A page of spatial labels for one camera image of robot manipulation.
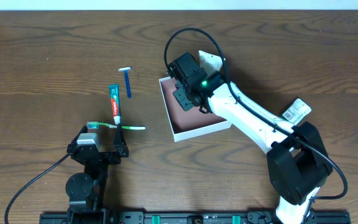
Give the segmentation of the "white lotion tube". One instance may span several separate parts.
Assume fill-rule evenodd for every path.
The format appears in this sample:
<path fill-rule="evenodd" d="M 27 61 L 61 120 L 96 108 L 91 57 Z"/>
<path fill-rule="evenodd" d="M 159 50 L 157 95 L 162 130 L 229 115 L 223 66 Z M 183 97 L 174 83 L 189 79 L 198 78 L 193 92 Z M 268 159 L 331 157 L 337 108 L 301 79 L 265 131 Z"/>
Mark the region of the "white lotion tube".
<path fill-rule="evenodd" d="M 202 50 L 198 51 L 200 67 L 205 70 L 208 76 L 219 72 L 223 66 L 220 56 L 209 54 Z"/>

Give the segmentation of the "green white soap packet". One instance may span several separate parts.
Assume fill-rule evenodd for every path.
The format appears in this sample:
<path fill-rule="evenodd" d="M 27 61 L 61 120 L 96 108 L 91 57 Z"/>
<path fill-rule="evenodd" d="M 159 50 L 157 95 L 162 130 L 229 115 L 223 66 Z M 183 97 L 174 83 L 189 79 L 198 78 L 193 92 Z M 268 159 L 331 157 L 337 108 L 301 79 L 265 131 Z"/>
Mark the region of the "green white soap packet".
<path fill-rule="evenodd" d="M 297 98 L 280 115 L 280 117 L 293 123 L 294 125 L 297 125 L 311 112 L 311 107 L 307 105 L 301 98 Z"/>

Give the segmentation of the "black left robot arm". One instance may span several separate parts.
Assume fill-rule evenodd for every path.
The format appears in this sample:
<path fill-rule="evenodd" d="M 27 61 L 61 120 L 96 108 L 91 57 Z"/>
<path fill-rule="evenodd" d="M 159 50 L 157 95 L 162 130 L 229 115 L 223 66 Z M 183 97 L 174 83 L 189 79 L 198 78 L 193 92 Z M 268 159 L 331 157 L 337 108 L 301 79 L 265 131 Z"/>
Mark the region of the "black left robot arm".
<path fill-rule="evenodd" d="M 99 148 L 98 135 L 90 133 L 86 126 L 67 147 L 71 159 L 84 166 L 84 171 L 72 175 L 65 186 L 69 196 L 68 224 L 110 222 L 110 211 L 103 207 L 108 168 L 129 156 L 122 126 L 116 128 L 112 151 L 101 152 Z"/>

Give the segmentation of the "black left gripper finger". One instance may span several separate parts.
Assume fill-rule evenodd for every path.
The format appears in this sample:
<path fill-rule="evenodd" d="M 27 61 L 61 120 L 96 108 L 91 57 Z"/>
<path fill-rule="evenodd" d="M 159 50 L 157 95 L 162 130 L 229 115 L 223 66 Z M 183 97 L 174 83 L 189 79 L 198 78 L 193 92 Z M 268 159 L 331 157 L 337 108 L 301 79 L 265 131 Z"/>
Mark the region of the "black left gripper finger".
<path fill-rule="evenodd" d="M 87 128 L 87 126 L 84 125 L 84 126 L 81 128 L 80 132 L 74 137 L 73 142 L 77 142 L 77 139 L 79 138 L 79 136 L 80 136 L 81 134 L 87 133 L 87 132 L 88 132 L 88 128 Z"/>
<path fill-rule="evenodd" d="M 125 146 L 125 145 L 126 145 L 126 141 L 122 133 L 122 125 L 118 124 L 116 128 L 116 133 L 114 135 L 113 146 Z"/>

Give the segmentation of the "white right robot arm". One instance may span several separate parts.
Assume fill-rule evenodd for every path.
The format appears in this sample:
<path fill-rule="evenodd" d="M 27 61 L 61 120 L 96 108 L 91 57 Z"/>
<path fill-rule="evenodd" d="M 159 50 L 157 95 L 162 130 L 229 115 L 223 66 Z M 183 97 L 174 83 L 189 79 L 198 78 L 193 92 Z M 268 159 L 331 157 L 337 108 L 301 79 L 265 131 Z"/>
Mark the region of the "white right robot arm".
<path fill-rule="evenodd" d="M 308 122 L 297 126 L 268 112 L 220 72 L 207 76 L 201 68 L 189 75 L 171 72 L 170 76 L 176 86 L 173 95 L 185 111 L 197 106 L 204 114 L 224 118 L 266 154 L 270 183 L 280 196 L 277 220 L 311 220 L 311 204 L 334 170 L 317 128 Z"/>

